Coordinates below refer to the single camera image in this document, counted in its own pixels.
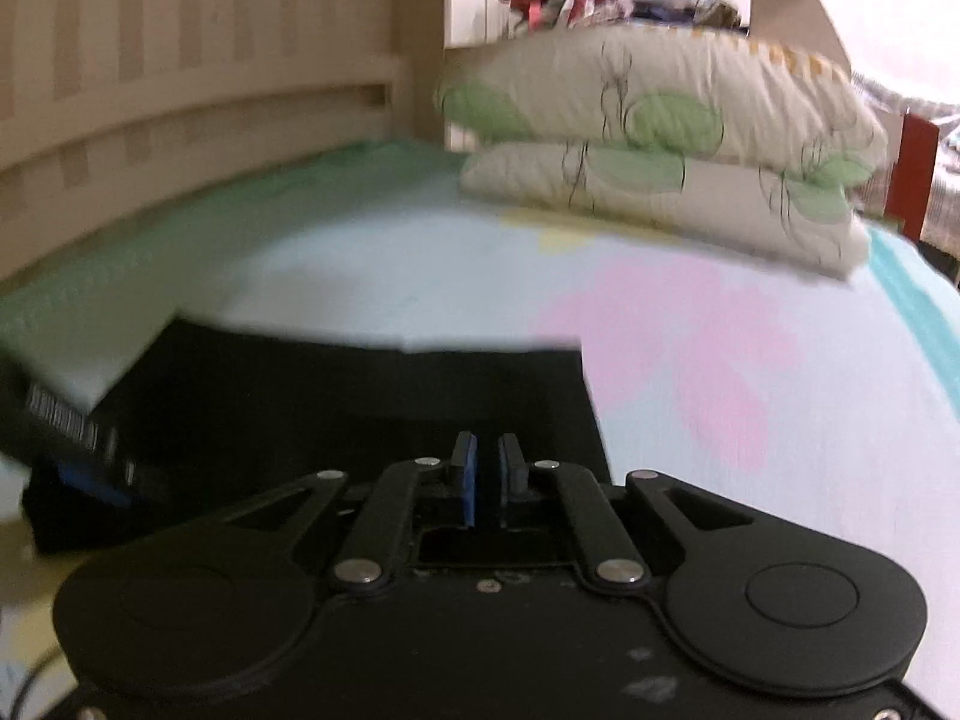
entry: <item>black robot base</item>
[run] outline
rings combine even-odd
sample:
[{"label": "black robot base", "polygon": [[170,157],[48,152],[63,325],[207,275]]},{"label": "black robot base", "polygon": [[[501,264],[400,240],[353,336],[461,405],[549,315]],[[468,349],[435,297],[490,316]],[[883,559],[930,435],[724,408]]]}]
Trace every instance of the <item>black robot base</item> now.
[{"label": "black robot base", "polygon": [[54,604],[107,720],[935,720],[922,591],[875,552],[662,473],[499,442],[336,469],[80,567]]}]

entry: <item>wooden slat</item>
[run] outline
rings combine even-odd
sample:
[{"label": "wooden slat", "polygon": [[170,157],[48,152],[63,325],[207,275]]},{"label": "wooden slat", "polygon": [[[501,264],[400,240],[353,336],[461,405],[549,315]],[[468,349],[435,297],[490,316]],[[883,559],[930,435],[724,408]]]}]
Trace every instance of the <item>wooden slat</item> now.
[{"label": "wooden slat", "polygon": [[[120,0],[80,0],[78,21],[80,89],[112,89],[120,80]],[[122,132],[104,132],[86,144],[91,176],[127,165]]]},{"label": "wooden slat", "polygon": [[284,56],[295,56],[299,50],[296,1],[280,0],[280,53]]},{"label": "wooden slat", "polygon": [[204,66],[94,89],[58,103],[35,105],[0,122],[0,142],[10,144],[0,152],[0,170],[63,143],[203,106],[338,86],[389,86],[400,67],[400,60],[391,56],[300,55]]},{"label": "wooden slat", "polygon": [[203,0],[179,0],[179,66],[203,64]]},{"label": "wooden slat", "polygon": [[[54,98],[56,4],[58,0],[17,0],[13,14],[13,114]],[[16,145],[0,140],[0,154]],[[21,202],[44,202],[64,190],[59,155],[20,168]]]},{"label": "wooden slat", "polygon": [[[143,74],[163,76],[179,69],[181,0],[143,0]],[[184,147],[184,120],[179,116],[153,119],[147,124],[152,153],[169,153]]]},{"label": "wooden slat", "polygon": [[[119,80],[122,83],[142,79],[144,73],[143,0],[120,0]],[[128,164],[150,159],[150,127],[145,122],[124,128],[124,148]]]},{"label": "wooden slat", "polygon": [[[56,0],[54,21],[54,100],[64,100],[83,88],[80,75],[80,0]],[[68,143],[59,151],[64,188],[90,180],[86,143]]]},{"label": "wooden slat", "polygon": [[13,19],[16,0],[0,0],[0,122],[13,115]]},{"label": "wooden slat", "polygon": [[[234,61],[236,45],[234,16],[237,0],[200,0],[200,63],[222,68]],[[236,106],[210,106],[185,114],[189,141],[195,143],[224,133],[242,131]]]},{"label": "wooden slat", "polygon": [[394,45],[411,62],[414,132],[443,143],[443,120],[434,93],[443,72],[443,25],[446,0],[394,0]]}]

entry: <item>white pillow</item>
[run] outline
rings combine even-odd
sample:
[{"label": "white pillow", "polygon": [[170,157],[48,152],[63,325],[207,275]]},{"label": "white pillow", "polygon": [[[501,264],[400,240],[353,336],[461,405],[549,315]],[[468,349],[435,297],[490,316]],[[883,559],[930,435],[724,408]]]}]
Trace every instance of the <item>white pillow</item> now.
[{"label": "white pillow", "polygon": [[451,70],[443,114],[483,141],[602,142],[856,186],[887,136],[823,57],[736,33],[651,25],[551,30]]},{"label": "white pillow", "polygon": [[464,190],[648,223],[846,276],[870,254],[843,190],[756,167],[576,143],[501,143],[473,156]]}]

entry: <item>bed frame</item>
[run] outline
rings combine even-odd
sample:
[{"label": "bed frame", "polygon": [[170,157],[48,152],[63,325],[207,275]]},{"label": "bed frame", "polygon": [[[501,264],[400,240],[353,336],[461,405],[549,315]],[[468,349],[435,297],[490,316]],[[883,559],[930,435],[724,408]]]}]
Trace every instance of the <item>bed frame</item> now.
[{"label": "bed frame", "polygon": [[[445,1],[0,0],[0,281],[244,172],[440,143]],[[819,0],[752,0],[751,27],[848,69]]]}]

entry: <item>bed sheet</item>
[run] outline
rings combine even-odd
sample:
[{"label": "bed sheet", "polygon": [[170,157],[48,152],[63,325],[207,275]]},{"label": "bed sheet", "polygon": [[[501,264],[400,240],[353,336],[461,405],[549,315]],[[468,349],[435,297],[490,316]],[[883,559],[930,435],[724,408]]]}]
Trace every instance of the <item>bed sheet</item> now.
[{"label": "bed sheet", "polygon": [[[960,296],[872,229],[848,282],[462,197],[459,158],[359,146],[155,215],[0,298],[0,343],[92,406],[176,312],[409,347],[579,344],[614,478],[654,467],[880,550],[928,597],[916,688],[960,716]],[[0,710],[78,557],[39,562],[0,469]],[[59,664],[26,717],[71,683]]]}]

